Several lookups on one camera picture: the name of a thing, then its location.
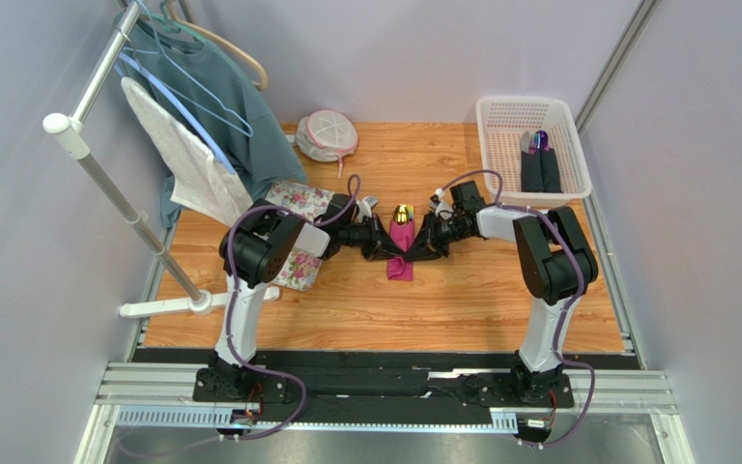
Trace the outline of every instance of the white cloth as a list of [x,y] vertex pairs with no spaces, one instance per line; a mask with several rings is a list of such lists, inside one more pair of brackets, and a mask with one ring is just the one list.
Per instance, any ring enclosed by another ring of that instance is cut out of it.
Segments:
[[253,201],[236,175],[135,80],[123,77],[128,104],[174,173],[171,200],[231,227]]

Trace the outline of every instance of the wooden platform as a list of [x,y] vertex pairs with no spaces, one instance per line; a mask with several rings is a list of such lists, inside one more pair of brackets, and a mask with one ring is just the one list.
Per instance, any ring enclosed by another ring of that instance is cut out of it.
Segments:
[[[399,203],[414,204],[417,228],[437,187],[481,167],[475,125],[357,124],[360,144],[346,158],[342,180],[336,163],[302,157],[309,184],[345,192],[348,174],[362,176],[361,195],[380,199],[377,212],[388,224]],[[482,176],[474,179],[487,196]],[[582,204],[571,205],[588,231]],[[226,227],[192,211],[183,212],[171,250],[188,275],[213,293],[225,291],[217,246]],[[185,294],[170,275],[159,299]],[[530,294],[523,284],[516,247],[469,239],[451,246],[451,257],[415,264],[414,281],[389,281],[385,262],[366,262],[355,248],[323,264],[307,292],[282,289],[265,304],[260,348],[334,350],[513,351],[525,336]],[[222,311],[197,317],[158,316],[147,346],[211,347],[219,337]],[[600,275],[578,307],[565,343],[569,352],[621,352],[622,341]]]

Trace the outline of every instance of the cable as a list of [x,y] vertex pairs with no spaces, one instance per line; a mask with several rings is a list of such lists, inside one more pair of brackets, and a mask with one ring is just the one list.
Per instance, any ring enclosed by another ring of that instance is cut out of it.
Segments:
[[548,396],[551,398],[551,414],[549,414],[545,419],[551,421],[549,426],[554,428],[554,421],[557,418],[557,396],[554,394],[553,390],[548,390]]
[[257,387],[260,390],[260,414],[259,414],[259,416],[262,416],[263,415],[263,411],[265,411],[265,409],[266,409],[266,403],[264,401],[265,398],[263,396],[263,384],[257,384]]
[[[254,393],[256,393],[256,392],[257,392],[257,386],[260,386],[260,409],[259,409],[259,410],[257,411],[257,414],[254,414],[254,413],[252,413],[252,412],[251,412],[251,411],[250,411],[250,410],[248,409],[248,403],[250,403],[250,402],[251,402],[251,400],[252,400],[252,399],[254,399]],[[256,423],[256,422],[257,422],[257,420],[258,420],[258,419],[260,419],[260,415],[262,415],[262,414],[263,414],[263,408],[262,408],[262,395],[263,395],[263,389],[262,389],[262,385],[261,385],[261,384],[259,384],[259,383],[256,383],[256,384],[254,384],[254,385],[253,385],[253,387],[251,387],[251,393],[249,393],[249,394],[248,394],[248,400],[247,400],[247,401],[245,402],[245,415],[246,415],[246,416],[247,416],[247,417],[248,417],[248,418],[249,418],[250,420],[254,421],[254,423]]]
[[170,451],[163,451],[163,452],[136,452],[131,451],[130,449],[126,448],[125,445],[123,445],[122,440],[117,440],[115,443],[117,450],[119,450],[122,454],[128,455],[130,457],[135,457],[137,459],[159,459],[161,457],[170,456],[172,454],[177,454],[178,452],[188,451],[192,448],[201,447],[203,445],[207,445],[209,443],[219,442],[219,435],[213,436],[211,438],[206,438],[204,440],[200,440],[197,442],[194,442],[190,445],[185,445],[182,448],[172,449]]
[[[354,180],[354,179],[357,180],[357,188],[356,189],[352,189],[351,188],[351,181]],[[351,194],[351,198],[349,199],[348,203],[346,203],[346,205],[343,207],[343,209],[340,210],[339,213],[337,213],[334,217],[332,217],[329,220],[323,221],[323,222],[318,222],[315,225],[322,227],[324,225],[331,224],[332,222],[334,222],[334,221],[338,220],[340,217],[342,217],[342,215],[344,215],[346,212],[348,212],[354,206],[354,204],[357,202],[357,195],[359,194],[359,189],[360,189],[361,186],[362,186],[362,180],[359,178],[359,176],[357,174],[352,174],[351,177],[348,178],[348,191]],[[252,208],[252,209],[246,211],[245,214],[243,214],[242,216],[240,216],[237,219],[237,221],[234,223],[234,225],[228,231],[228,247],[226,248],[226,255],[228,257],[228,265],[229,265],[229,267],[230,267],[230,269],[232,271],[232,275],[234,277],[233,278],[233,280],[234,280],[234,292],[231,295],[231,300],[228,302],[228,308],[227,308],[227,311],[226,311],[226,314],[227,314],[228,317],[226,318],[226,321],[225,321],[225,336],[226,336],[226,341],[228,342],[228,349],[231,350],[231,354],[234,356],[234,359],[237,360],[237,363],[240,363],[240,365],[242,367],[246,367],[246,368],[248,368],[248,369],[250,369],[250,370],[252,370],[254,372],[259,372],[261,374],[275,376],[275,377],[282,377],[284,379],[287,379],[287,380],[290,380],[290,381],[294,382],[295,384],[297,384],[297,385],[300,386],[300,389],[301,389],[301,399],[300,399],[300,404],[297,406],[297,409],[295,409],[294,412],[291,413],[291,416],[289,416],[288,418],[286,418],[285,420],[281,421],[276,426],[274,426],[274,427],[272,427],[272,428],[270,428],[270,429],[268,429],[266,431],[257,433],[255,435],[243,435],[242,437],[240,437],[240,440],[257,440],[257,439],[260,439],[260,438],[268,437],[268,436],[273,435],[274,433],[282,430],[283,428],[285,428],[286,425],[288,425],[294,419],[297,418],[297,416],[302,411],[302,407],[305,405],[305,401],[308,398],[308,389],[305,387],[305,384],[303,383],[303,381],[299,377],[297,377],[294,374],[289,374],[287,372],[280,372],[278,370],[265,369],[263,367],[259,367],[259,366],[256,366],[254,364],[251,364],[250,362],[244,360],[240,356],[239,353],[237,353],[237,349],[234,347],[234,342],[232,341],[233,340],[233,336],[231,334],[231,321],[234,318],[233,317],[234,316],[234,307],[236,306],[236,303],[237,303],[237,295],[240,293],[240,278],[237,276],[237,265],[234,262],[234,234],[237,232],[237,229],[240,228],[240,224],[243,223],[243,220],[245,220],[245,218],[247,218],[249,216],[252,216],[252,215],[255,215],[257,213],[262,214],[262,213],[265,213],[267,211],[283,211],[283,212],[285,212],[285,213],[287,213],[289,215],[293,215],[294,214],[294,212],[292,212],[291,210],[289,210],[287,208],[283,208],[281,206],[275,206],[275,205],[259,206],[257,208]]]
[[557,319],[556,321],[556,329],[554,331],[554,340],[552,341],[552,350],[554,351],[554,356],[563,365],[568,365],[571,367],[581,367],[583,369],[588,370],[588,373],[591,376],[591,382],[590,382],[590,385],[588,386],[588,397],[585,399],[585,404],[583,405],[583,410],[581,411],[580,416],[577,417],[577,422],[575,422],[574,426],[571,427],[571,429],[568,430],[568,432],[566,432],[563,436],[547,444],[525,442],[531,448],[534,448],[536,450],[542,449],[542,448],[556,447],[558,445],[561,445],[563,442],[565,442],[569,438],[571,438],[571,436],[577,432],[577,429],[580,428],[580,426],[585,421],[585,416],[588,413],[588,407],[591,405],[591,398],[594,396],[594,386],[597,380],[596,372],[594,372],[594,367],[591,364],[588,364],[586,362],[568,361],[562,356],[561,353],[559,353],[559,340],[562,337],[562,328],[565,326],[565,319],[571,310],[571,306],[574,305],[574,303],[583,295],[583,292],[585,291],[585,278],[583,277],[583,271],[580,269],[580,264],[577,262],[577,258],[574,256],[574,253],[568,247],[568,244],[565,243],[565,240],[563,240],[562,236],[559,235],[557,228],[554,227],[554,225],[551,223],[551,220],[548,219],[547,216],[545,216],[542,212],[535,210],[531,207],[522,208],[522,207],[516,207],[516,206],[502,205],[501,203],[499,203],[499,194],[502,193],[503,182],[502,182],[502,176],[497,171],[494,171],[491,169],[477,169],[475,171],[467,172],[463,174],[462,176],[459,176],[453,181],[446,184],[442,189],[446,190],[449,187],[451,187],[454,183],[462,179],[465,179],[466,177],[469,177],[473,174],[479,174],[479,173],[487,173],[487,174],[495,175],[497,176],[499,180],[499,190],[498,190],[498,195],[496,196],[495,206],[498,206],[505,210],[519,211],[522,213],[529,213],[529,214],[537,216],[545,224],[545,226],[549,229],[549,231],[551,231],[551,234],[552,236],[554,236],[556,243],[560,247],[562,247],[562,251],[565,252],[565,256],[568,258],[568,261],[571,263],[571,266],[574,267],[574,272],[577,273],[577,292],[574,293],[574,295],[572,295],[571,298],[568,299],[568,302],[566,302],[565,305],[562,307],[562,312],[559,314],[559,319]]
[[[357,187],[352,189],[351,187],[351,181],[356,180],[357,181]],[[348,178],[348,192],[351,195],[351,198],[349,199],[348,203],[342,208],[342,210],[339,211],[334,217],[332,217],[329,220],[323,221],[323,222],[317,222],[314,225],[317,226],[324,226],[331,224],[332,222],[338,220],[342,215],[346,214],[354,205],[357,203],[357,195],[359,195],[359,189],[362,186],[362,180],[359,178],[357,174],[352,174],[351,177]],[[257,214],[257,213],[264,213],[267,211],[282,211],[284,213],[287,213],[289,215],[295,215],[295,213],[288,208],[284,208],[282,206],[276,206],[276,205],[267,205],[267,206],[259,206],[256,208],[251,208],[250,210],[245,211],[245,213],[240,216],[237,221],[234,223],[234,225],[231,227],[231,229],[228,231],[228,246],[226,247],[226,255],[228,256],[230,269],[232,271],[232,276],[234,277],[234,292],[231,295],[231,300],[228,302],[228,306],[226,307],[226,320],[225,320],[225,337],[226,341],[228,342],[228,349],[231,350],[231,354],[234,355],[234,358],[237,360],[238,363],[240,363],[241,366],[246,367],[248,369],[251,369],[254,372],[259,372],[266,375],[271,375],[275,377],[282,377],[287,380],[291,380],[295,384],[300,386],[301,389],[301,398],[300,398],[300,404],[297,406],[297,409],[294,410],[293,413],[291,413],[291,416],[289,416],[287,419],[283,420],[279,424],[275,425],[274,427],[265,430],[263,432],[254,434],[254,435],[242,435],[239,437],[239,440],[257,440],[260,438],[265,438],[270,435],[273,435],[276,432],[279,432],[282,430],[286,425],[291,423],[294,419],[297,418],[297,416],[302,411],[302,407],[305,405],[305,401],[308,399],[308,389],[305,387],[305,384],[303,381],[297,377],[294,374],[289,374],[287,372],[280,372],[278,370],[270,370],[265,369],[256,365],[253,365],[246,360],[244,360],[239,353],[237,353],[237,349],[234,347],[234,343],[232,341],[232,334],[231,334],[231,320],[233,319],[233,313],[234,313],[234,307],[236,305],[237,301],[237,295],[239,294],[240,290],[240,278],[237,276],[237,265],[234,262],[234,248],[232,244],[234,243],[234,234],[237,231],[238,228],[240,228],[240,224],[243,222],[243,220],[251,215]],[[303,217],[303,220],[305,220],[308,223],[311,223],[310,220]],[[260,395],[260,413],[262,413],[262,395]],[[123,454],[126,454],[131,457],[135,457],[138,459],[158,459],[161,457],[170,456],[172,454],[177,454],[186,450],[190,450],[196,447],[200,447],[203,445],[207,445],[209,443],[218,442],[221,439],[221,435],[217,435],[211,438],[206,438],[197,442],[194,442],[190,445],[186,445],[179,449],[173,449],[170,451],[164,451],[164,452],[157,452],[157,453],[144,453],[144,452],[135,452],[131,451],[130,449],[127,449],[122,444],[122,440],[118,440],[116,442],[117,449],[122,452]]]

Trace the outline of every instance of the gold object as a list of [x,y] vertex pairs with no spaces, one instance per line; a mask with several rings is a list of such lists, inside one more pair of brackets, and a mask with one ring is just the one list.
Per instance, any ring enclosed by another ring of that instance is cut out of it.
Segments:
[[413,205],[399,205],[394,209],[394,221],[396,223],[404,225],[411,220],[414,220]]

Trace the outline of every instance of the towel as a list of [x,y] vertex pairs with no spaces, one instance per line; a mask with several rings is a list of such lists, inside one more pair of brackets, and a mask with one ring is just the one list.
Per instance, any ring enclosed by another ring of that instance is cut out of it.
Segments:
[[231,227],[251,204],[239,176],[214,159],[206,144],[180,124],[135,80],[123,91],[143,129],[174,173],[171,200]]
[[539,152],[530,148],[531,134],[526,131],[520,142],[520,190],[545,191]]
[[543,184],[547,193],[562,193],[562,184],[559,179],[559,162],[557,152],[553,148],[546,147],[540,150],[540,162],[542,164]]
[[[388,235],[391,236],[391,240],[400,249],[408,251],[408,248],[414,243],[414,221],[409,220],[405,224],[400,225],[396,220],[392,219],[388,227]],[[391,258],[388,260],[387,274],[388,280],[406,280],[410,282],[414,280],[414,263],[406,263],[402,256]]]

